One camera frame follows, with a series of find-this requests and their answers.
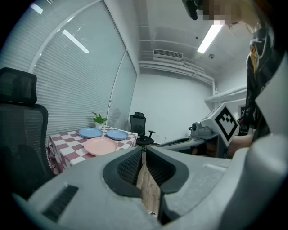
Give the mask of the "red white checkered tablecloth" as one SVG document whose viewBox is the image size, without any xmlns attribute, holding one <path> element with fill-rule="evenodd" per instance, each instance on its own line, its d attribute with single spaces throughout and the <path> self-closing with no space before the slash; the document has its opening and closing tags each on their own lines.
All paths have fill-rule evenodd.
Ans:
<svg viewBox="0 0 288 230">
<path fill-rule="evenodd" d="M 103 132 L 102 137 L 108 138 L 106 133 L 111 130 L 124 131 L 104 125 L 101 128 L 101 131 Z M 117 149 L 115 151 L 136 146 L 138 134 L 128 131 L 124 132 L 128 134 L 126 139 L 113 140 L 117 144 Z M 71 166 L 83 160 L 96 157 L 85 150 L 84 143 L 87 140 L 88 139 L 82 137 L 79 134 L 79 130 L 63 132 L 49 136 L 46 144 L 46 150 L 52 172 L 55 175 L 58 175 L 65 169 L 70 168 Z"/>
</svg>

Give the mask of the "ceiling light panel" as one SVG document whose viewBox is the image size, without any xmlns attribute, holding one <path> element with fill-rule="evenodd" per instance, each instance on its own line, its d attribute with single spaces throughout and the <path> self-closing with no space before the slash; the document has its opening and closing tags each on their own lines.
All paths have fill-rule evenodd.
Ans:
<svg viewBox="0 0 288 230">
<path fill-rule="evenodd" d="M 222 29 L 223 25 L 211 25 L 207 34 L 205 35 L 203 41 L 201 42 L 197 52 L 205 53 L 206 50 L 210 47 L 213 40 L 216 38 L 220 30 Z"/>
</svg>

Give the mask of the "black mesh office chair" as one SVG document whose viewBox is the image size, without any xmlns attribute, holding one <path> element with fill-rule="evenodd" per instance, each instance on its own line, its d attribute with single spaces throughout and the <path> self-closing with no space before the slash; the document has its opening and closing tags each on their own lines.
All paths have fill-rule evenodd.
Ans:
<svg viewBox="0 0 288 230">
<path fill-rule="evenodd" d="M 37 104 L 37 76 L 0 69 L 0 169 L 23 199 L 54 177 L 46 153 L 47 109 Z"/>
<path fill-rule="evenodd" d="M 133 115 L 130 115 L 130 126 L 131 132 L 138 134 L 136 145 L 138 146 L 147 146 L 154 143 L 154 140 L 151 138 L 152 134 L 155 134 L 154 131 L 149 130 L 149 136 L 146 135 L 146 117 L 144 113 L 135 112 Z"/>
</svg>

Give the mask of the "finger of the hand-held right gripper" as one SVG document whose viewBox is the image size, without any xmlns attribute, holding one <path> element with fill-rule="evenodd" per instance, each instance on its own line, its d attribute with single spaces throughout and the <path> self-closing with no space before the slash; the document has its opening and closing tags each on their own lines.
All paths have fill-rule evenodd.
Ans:
<svg viewBox="0 0 288 230">
<path fill-rule="evenodd" d="M 191 147 L 199 146 L 204 143 L 204 140 L 196 137 L 185 137 L 176 139 L 170 142 L 166 142 L 158 145 L 158 147 L 165 148 L 172 151 L 187 150 Z"/>
</svg>

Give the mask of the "white air conditioner vent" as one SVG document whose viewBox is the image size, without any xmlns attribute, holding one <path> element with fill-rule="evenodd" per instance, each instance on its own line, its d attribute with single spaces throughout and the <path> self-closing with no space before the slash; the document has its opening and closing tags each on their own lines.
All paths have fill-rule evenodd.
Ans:
<svg viewBox="0 0 288 230">
<path fill-rule="evenodd" d="M 169 50 L 154 49 L 153 50 L 153 57 L 164 58 L 164 59 L 180 62 L 183 59 L 183 54 L 178 53 L 178 52 L 174 52 L 174 51 L 169 51 Z"/>
</svg>

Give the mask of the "white ceiling pipes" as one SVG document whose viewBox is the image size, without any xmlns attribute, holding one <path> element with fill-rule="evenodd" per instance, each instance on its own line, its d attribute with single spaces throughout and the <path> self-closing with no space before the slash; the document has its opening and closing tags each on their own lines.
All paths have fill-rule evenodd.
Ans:
<svg viewBox="0 0 288 230">
<path fill-rule="evenodd" d="M 172 73 L 182 74 L 186 76 L 190 76 L 192 78 L 196 78 L 200 81 L 203 81 L 207 84 L 214 85 L 214 78 L 206 75 L 202 70 L 193 69 L 190 67 L 186 67 L 185 65 L 176 65 L 172 63 L 166 62 L 158 62 L 158 61 L 139 61 L 139 66 L 142 68 L 150 68 L 161 71 L 168 71 Z"/>
</svg>

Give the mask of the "big pink plate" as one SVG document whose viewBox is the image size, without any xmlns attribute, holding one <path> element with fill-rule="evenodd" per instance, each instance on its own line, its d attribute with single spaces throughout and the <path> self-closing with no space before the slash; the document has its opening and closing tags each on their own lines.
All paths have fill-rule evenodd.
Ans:
<svg viewBox="0 0 288 230">
<path fill-rule="evenodd" d="M 117 150 L 118 144 L 109 138 L 92 138 L 87 140 L 84 143 L 84 149 L 94 155 L 94 156 L 102 156 L 113 153 Z"/>
</svg>

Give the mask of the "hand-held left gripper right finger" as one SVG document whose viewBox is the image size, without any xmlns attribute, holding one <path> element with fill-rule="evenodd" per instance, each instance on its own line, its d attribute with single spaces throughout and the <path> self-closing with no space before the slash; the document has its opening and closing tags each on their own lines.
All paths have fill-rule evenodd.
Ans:
<svg viewBox="0 0 288 230">
<path fill-rule="evenodd" d="M 231 192 L 221 183 L 233 161 L 188 155 L 160 147 L 146 149 L 146 167 L 160 189 L 158 218 L 146 214 L 146 226 L 164 221 L 180 226 L 219 226 Z"/>
</svg>

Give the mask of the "green potted plant white pot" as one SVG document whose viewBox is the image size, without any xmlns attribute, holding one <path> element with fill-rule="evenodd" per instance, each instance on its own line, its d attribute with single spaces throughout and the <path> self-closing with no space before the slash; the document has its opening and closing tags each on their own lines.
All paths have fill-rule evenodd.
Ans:
<svg viewBox="0 0 288 230">
<path fill-rule="evenodd" d="M 93 121 L 95 122 L 95 127 L 97 129 L 101 129 L 104 125 L 104 123 L 108 120 L 107 118 L 103 118 L 101 116 L 101 114 L 96 114 L 95 112 L 93 112 L 94 114 L 94 118 Z"/>
</svg>

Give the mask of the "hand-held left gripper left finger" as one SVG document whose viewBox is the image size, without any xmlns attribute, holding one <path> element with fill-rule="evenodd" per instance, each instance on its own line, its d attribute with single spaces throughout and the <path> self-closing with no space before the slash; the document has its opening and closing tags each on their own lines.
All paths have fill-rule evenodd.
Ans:
<svg viewBox="0 0 288 230">
<path fill-rule="evenodd" d="M 156 230 L 137 187 L 142 149 L 84 160 L 45 183 L 28 203 L 55 227 L 71 230 Z"/>
</svg>

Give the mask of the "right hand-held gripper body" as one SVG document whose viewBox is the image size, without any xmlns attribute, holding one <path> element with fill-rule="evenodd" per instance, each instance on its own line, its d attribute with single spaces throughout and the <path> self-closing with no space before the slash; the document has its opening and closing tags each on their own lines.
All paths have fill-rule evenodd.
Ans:
<svg viewBox="0 0 288 230">
<path fill-rule="evenodd" d="M 205 141 L 217 138 L 216 157 L 227 158 L 229 145 L 235 136 L 239 124 L 226 104 L 213 109 L 200 122 L 189 127 L 191 136 Z"/>
</svg>

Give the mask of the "white window blinds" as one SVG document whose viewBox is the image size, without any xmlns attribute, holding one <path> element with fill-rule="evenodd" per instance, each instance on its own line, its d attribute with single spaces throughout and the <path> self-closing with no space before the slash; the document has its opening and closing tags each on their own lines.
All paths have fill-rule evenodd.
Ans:
<svg viewBox="0 0 288 230">
<path fill-rule="evenodd" d="M 121 115 L 131 103 L 138 64 L 134 0 L 36 0 L 0 50 L 0 69 L 37 76 L 47 136 L 92 127 L 93 113 Z"/>
</svg>

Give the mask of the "big blue plate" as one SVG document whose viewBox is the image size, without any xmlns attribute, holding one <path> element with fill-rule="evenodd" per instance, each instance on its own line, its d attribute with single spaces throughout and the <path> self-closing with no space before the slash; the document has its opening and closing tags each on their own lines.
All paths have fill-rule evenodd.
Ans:
<svg viewBox="0 0 288 230">
<path fill-rule="evenodd" d="M 86 139 L 101 137 L 103 131 L 97 128 L 85 128 L 79 130 L 79 135 Z"/>
<path fill-rule="evenodd" d="M 110 139 L 121 141 L 127 139 L 129 134 L 120 130 L 110 130 L 106 132 L 106 136 Z"/>
</svg>

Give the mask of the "person's right forearm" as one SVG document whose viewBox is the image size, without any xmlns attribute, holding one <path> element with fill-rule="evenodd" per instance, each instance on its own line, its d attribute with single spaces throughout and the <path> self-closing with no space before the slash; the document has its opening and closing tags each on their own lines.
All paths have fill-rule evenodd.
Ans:
<svg viewBox="0 0 288 230">
<path fill-rule="evenodd" d="M 235 136 L 228 148 L 228 158 L 233 158 L 237 150 L 250 147 L 253 142 L 253 137 L 253 134 L 246 136 Z"/>
</svg>

